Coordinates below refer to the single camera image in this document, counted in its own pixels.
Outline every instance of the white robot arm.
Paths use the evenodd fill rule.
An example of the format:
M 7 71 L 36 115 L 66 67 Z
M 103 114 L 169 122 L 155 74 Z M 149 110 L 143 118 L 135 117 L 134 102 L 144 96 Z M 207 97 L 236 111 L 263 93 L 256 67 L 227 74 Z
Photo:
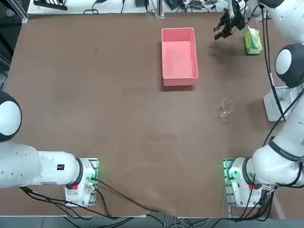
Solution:
M 75 158 L 66 152 L 37 151 L 11 142 L 21 127 L 17 101 L 0 91 L 0 188 L 28 185 L 65 185 L 66 200 L 82 206 L 94 205 L 96 159 Z
M 304 82 L 304 1 L 302 0 L 229 0 L 229 9 L 214 29 L 215 39 L 232 35 L 232 28 L 243 29 L 245 19 L 257 18 L 261 9 L 267 10 L 278 31 L 292 39 L 277 55 L 275 71 L 289 88 Z M 261 185 L 304 185 L 304 97 L 300 98 L 288 116 L 282 130 L 252 158 L 237 158 L 230 174 L 236 205 L 245 207 L 254 185 L 249 207 L 255 206 L 261 197 Z

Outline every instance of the table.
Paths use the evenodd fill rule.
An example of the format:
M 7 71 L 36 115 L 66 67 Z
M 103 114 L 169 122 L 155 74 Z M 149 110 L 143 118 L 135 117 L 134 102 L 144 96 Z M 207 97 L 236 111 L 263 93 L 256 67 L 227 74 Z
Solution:
M 32 19 L 22 26 L 7 83 L 23 111 L 14 141 L 99 157 L 100 178 L 148 207 L 175 216 L 219 217 L 222 159 L 252 155 L 272 126 L 262 102 L 270 90 L 264 57 L 245 55 L 241 32 L 214 41 L 220 16 Z M 161 29 L 171 27 L 195 29 L 199 78 L 193 89 L 162 86 Z M 273 62 L 288 40 L 269 27 Z M 225 97 L 235 102 L 235 110 L 221 124 L 216 110 Z M 34 189 L 64 197 L 63 187 Z M 0 192 L 6 205 L 1 215 L 62 215 L 19 189 Z M 146 213 L 103 193 L 114 215 Z M 303 219 L 302 195 L 279 189 L 272 217 Z M 94 209 L 104 211 L 100 201 Z

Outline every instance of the clear plastic cup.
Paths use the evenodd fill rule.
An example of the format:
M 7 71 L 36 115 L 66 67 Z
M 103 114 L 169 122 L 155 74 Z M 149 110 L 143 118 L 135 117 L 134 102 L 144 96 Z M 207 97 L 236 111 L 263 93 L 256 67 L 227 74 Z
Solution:
M 227 116 L 233 111 L 234 103 L 230 98 L 224 98 L 222 105 L 217 109 L 218 117 L 225 120 Z

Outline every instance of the cable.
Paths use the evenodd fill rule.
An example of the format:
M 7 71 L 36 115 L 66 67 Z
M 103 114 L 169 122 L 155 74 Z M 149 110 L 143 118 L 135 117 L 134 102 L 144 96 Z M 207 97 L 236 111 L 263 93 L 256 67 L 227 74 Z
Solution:
M 120 222 L 117 222 L 117 223 L 114 223 L 114 224 L 109 224 L 109 225 L 105 225 L 105 226 L 99 226 L 99 227 L 95 227 L 95 228 L 105 228 L 105 227 L 110 227 L 110 228 L 115 228 L 115 227 L 118 227 L 118 226 L 121 226 L 129 221 L 131 221 L 132 219 L 134 218 L 127 218 L 123 221 L 120 221 Z
M 210 13 L 210 10 L 206 6 L 201 6 L 202 8 L 205 8 L 208 13 Z
M 240 219 L 245 215 L 246 210 L 247 210 L 247 208 L 248 208 L 249 201 L 250 201 L 250 198 L 251 198 L 251 195 L 252 195 L 252 191 L 253 191 L 253 188 L 255 187 L 255 186 L 254 186 L 255 180 L 256 180 L 256 175 L 253 176 L 253 180 L 252 180 L 253 186 L 252 186 L 252 188 L 251 188 L 251 190 L 250 190 L 250 194 L 249 194 L 248 201 L 247 201 L 247 205 L 246 205 L 246 207 L 245 207 L 245 209 L 244 209 L 244 212 L 243 212 L 243 214 L 239 217 Z
M 273 201 L 273 199 L 274 199 L 274 195 L 275 195 L 275 192 L 273 191 L 273 192 L 271 193 L 270 200 L 269 200 L 269 202 L 268 202 L 268 204 L 267 204 L 267 206 L 266 206 L 266 208 L 265 208 L 265 211 L 266 211 L 267 208 L 269 207 L 269 210 L 268 210 L 268 213 L 267 213 L 266 217 L 265 217 L 264 219 L 262 219 L 262 220 L 258 220 L 258 219 L 257 219 L 258 221 L 264 222 L 264 221 L 266 221 L 266 220 L 268 219 L 268 217 L 269 217 L 269 215 L 270 215 L 270 211 L 271 211 L 271 206 L 272 206 L 272 201 Z
M 187 224 L 186 222 L 185 222 L 185 224 L 187 224 L 187 225 L 189 225 L 189 226 L 191 226 L 191 227 L 193 227 L 193 228 L 201 228 L 201 227 L 204 227 L 204 226 L 207 225 L 207 223 L 210 221 L 209 218 L 204 218 L 203 220 L 197 221 L 197 222 L 195 222 L 195 223 L 190 223 L 188 219 L 185 219 L 185 220 L 188 222 L 188 224 Z
M 182 6 L 182 4 L 179 5 L 179 7 L 177 8 L 177 10 L 176 10 L 175 12 L 179 11 L 179 9 L 181 8 L 181 6 Z
M 154 5 L 153 0 L 151 0 L 151 2 L 152 2 L 152 5 L 153 5 L 154 10 L 157 11 L 157 9 L 156 9 L 156 7 L 155 7 L 155 5 Z
M 212 7 L 211 7 L 211 9 L 215 9 L 215 11 L 217 12 L 217 6 L 213 3 L 213 1 L 212 0 L 210 0 L 210 2 L 212 3 Z
M 45 195 L 36 193 L 36 192 L 34 192 L 33 190 L 31 190 L 31 189 L 29 189 L 29 188 L 27 188 L 27 187 L 26 187 L 26 188 L 21 188 L 21 189 L 22 189 L 25 193 L 29 193 L 29 194 L 32 194 L 32 195 L 35 195 L 35 196 L 39 196 L 39 197 L 48 199 L 48 200 L 50 200 L 50 201 L 58 201 L 58 202 L 73 204 L 73 205 L 78 206 L 78 207 L 80 207 L 80 208 L 82 208 L 82 209 L 84 209 L 84 210 L 87 210 L 87 211 L 93 212 L 93 213 L 95 213 L 95 214 L 97 214 L 97 215 L 101 215 L 101 216 L 103 216 L 103 217 L 108 218 L 107 215 L 104 215 L 104 214 L 102 214 L 102 213 L 100 213 L 100 212 L 98 212 L 98 211 L 95 211 L 95 210 L 91 210 L 91 209 L 86 208 L 86 207 L 84 207 L 84 206 L 82 206 L 82 205 L 79 205 L 79 204 L 77 204 L 77 203 L 73 203 L 73 202 L 70 202 L 70 201 L 67 201 L 67 200 L 64 200 L 64 199 L 61 199 L 61 200 L 60 200 L 60 199 L 51 198 L 51 197 L 48 197 L 48 196 L 45 196 Z
M 252 11 L 250 17 L 248 18 L 248 21 L 247 21 L 246 25 L 250 22 L 250 20 L 251 20 L 252 17 L 253 17 L 253 14 L 255 13 L 255 11 L 257 10 L 258 7 L 259 7 L 259 5 L 257 5 L 257 6 L 254 8 L 254 10 Z
M 160 221 L 158 218 L 156 218 L 155 216 L 153 216 L 153 215 L 147 215 L 147 216 L 149 216 L 151 218 L 154 218 L 156 221 L 158 221 L 159 223 L 161 223 L 162 226 L 164 226 L 164 223 L 162 221 Z
M 82 219 L 82 220 L 91 220 L 91 219 L 92 219 L 92 217 L 91 217 L 91 218 L 84 218 L 84 217 L 80 216 L 80 215 L 79 215 L 74 209 L 72 209 L 71 207 L 66 206 L 65 204 L 62 204 L 62 203 L 53 202 L 53 201 L 51 201 L 51 200 L 48 200 L 47 197 L 45 197 L 45 199 L 47 199 L 47 200 L 43 200 L 43 199 L 39 199 L 39 198 L 37 198 L 37 197 L 31 196 L 30 193 L 27 191 L 27 189 L 28 189 L 27 187 L 21 187 L 21 189 L 22 189 L 28 196 L 30 196 L 32 199 L 35 199 L 35 200 L 37 200 L 37 201 L 42 201 L 42 202 L 51 203 L 51 204 L 56 205 L 58 208 L 60 208 L 62 211 L 64 211 L 68 216 L 70 216 L 70 217 L 72 217 L 72 218 L 74 218 L 74 219 L 79 219 L 79 218 Z M 66 210 L 64 210 L 63 208 L 59 207 L 59 205 L 62 206 L 62 207 L 65 207 L 65 208 L 70 209 L 71 211 L 73 211 L 73 212 L 77 215 L 77 217 L 72 216 L 72 215 L 69 214 Z
M 120 11 L 120 13 L 123 13 L 123 10 L 124 10 L 124 1 L 125 0 L 123 0 L 123 7 L 122 7 L 122 10 Z
M 68 220 L 66 217 L 63 217 L 66 221 L 68 221 L 69 223 L 71 223 L 74 227 L 77 227 L 77 228 L 82 228 L 82 227 L 80 227 L 80 226 L 78 226 L 78 225 L 76 225 L 74 222 L 72 222 L 72 221 L 70 221 L 70 220 Z
M 92 14 L 99 14 L 99 11 L 97 9 L 94 9 L 94 5 L 98 2 L 99 0 L 96 0 L 93 5 L 92 5 L 92 9 L 87 9 L 84 11 L 83 15 L 86 14 L 86 12 L 92 12 Z
M 274 85 L 274 82 L 273 82 L 273 78 L 272 78 L 272 75 L 271 75 L 271 67 L 268 65 L 268 60 L 267 60 L 266 39 L 265 39 L 265 22 L 264 22 L 264 6 L 260 5 L 260 8 L 261 8 L 261 10 L 262 10 L 263 45 L 264 45 L 264 56 L 265 56 L 267 74 L 268 74 L 268 78 L 269 78 L 269 81 L 270 81 L 271 90 L 272 90 L 272 92 L 273 92 L 273 94 L 274 94 L 274 97 L 275 97 L 276 105 L 277 105 L 278 108 L 279 108 L 280 114 L 283 115 L 283 110 L 282 110 L 282 107 L 281 107 L 279 98 L 278 98 L 278 96 L 277 96 L 276 88 L 275 88 L 275 85 Z
M 211 228 L 214 228 L 221 220 L 222 218 L 218 219 L 218 221 L 216 221 Z
M 104 210 L 105 210 L 107 216 L 108 216 L 110 219 L 113 219 L 113 220 L 119 219 L 120 217 L 116 217 L 116 218 L 115 218 L 115 217 L 113 217 L 113 216 L 110 214 L 110 212 L 109 212 L 109 210 L 108 210 L 108 207 L 107 207 L 107 205 L 106 205 L 106 203 L 105 203 L 105 198 L 104 198 L 104 196 L 102 195 L 101 191 L 100 191 L 99 189 L 97 189 L 97 188 L 95 189 L 95 191 L 98 193 L 98 195 L 100 196 L 101 200 L 103 201 Z
M 120 196 L 122 196 L 123 198 L 129 200 L 130 202 L 136 204 L 137 206 L 141 207 L 142 209 L 149 210 L 149 211 L 151 211 L 151 212 L 158 212 L 157 210 L 150 209 L 150 208 L 148 208 L 148 207 L 146 207 L 146 206 L 144 206 L 144 205 L 142 205 L 142 204 L 136 202 L 135 200 L 131 199 L 130 197 L 127 197 L 127 196 L 123 195 L 122 193 L 120 193 L 120 192 L 117 191 L 116 189 L 112 188 L 111 186 L 109 186 L 108 184 L 102 182 L 101 180 L 98 180 L 97 178 L 91 178 L 91 180 L 97 181 L 97 182 L 99 182 L 99 183 L 105 185 L 106 187 L 108 187 L 108 188 L 111 189 L 112 191 L 116 192 L 118 195 L 120 195 Z
M 248 1 L 246 1 L 245 7 L 244 7 L 244 14 L 243 14 L 243 18 L 244 18 L 244 19 L 245 19 L 245 13 L 246 13 L 247 2 L 248 2 Z

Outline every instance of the pink tray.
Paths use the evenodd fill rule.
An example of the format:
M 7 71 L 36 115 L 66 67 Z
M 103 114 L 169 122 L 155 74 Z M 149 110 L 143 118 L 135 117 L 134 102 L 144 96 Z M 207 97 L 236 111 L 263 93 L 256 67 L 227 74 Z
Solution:
M 161 30 L 162 77 L 165 86 L 192 86 L 198 78 L 193 28 Z

